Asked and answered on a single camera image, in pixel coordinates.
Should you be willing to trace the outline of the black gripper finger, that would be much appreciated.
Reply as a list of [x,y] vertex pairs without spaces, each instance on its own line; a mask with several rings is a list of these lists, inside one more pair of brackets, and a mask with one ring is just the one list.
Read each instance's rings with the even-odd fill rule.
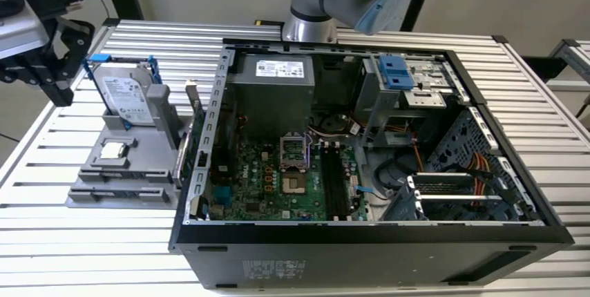
[[55,84],[52,71],[40,62],[30,62],[27,58],[7,58],[2,60],[2,81],[7,84],[20,80],[28,85],[38,86],[50,101],[59,106],[59,88]]
[[59,30],[67,53],[59,60],[58,106],[70,106],[74,102],[74,92],[70,85],[88,54],[95,27],[87,21],[59,19]]

